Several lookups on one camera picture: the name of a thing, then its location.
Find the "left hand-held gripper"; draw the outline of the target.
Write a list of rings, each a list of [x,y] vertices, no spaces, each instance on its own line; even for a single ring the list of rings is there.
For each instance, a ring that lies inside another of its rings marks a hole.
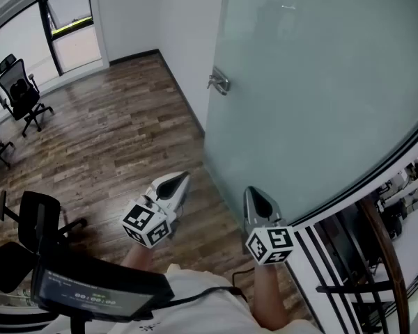
[[[153,248],[170,236],[176,210],[184,204],[189,186],[188,171],[168,173],[154,180],[144,194],[129,202],[121,218],[128,237]]]

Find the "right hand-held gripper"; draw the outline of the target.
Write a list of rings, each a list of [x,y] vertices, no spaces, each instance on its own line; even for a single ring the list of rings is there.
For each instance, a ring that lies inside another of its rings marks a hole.
[[[295,233],[280,216],[277,202],[266,192],[248,186],[243,194],[244,254],[251,255],[257,265],[284,263],[295,247]],[[249,221],[277,218],[257,227]]]

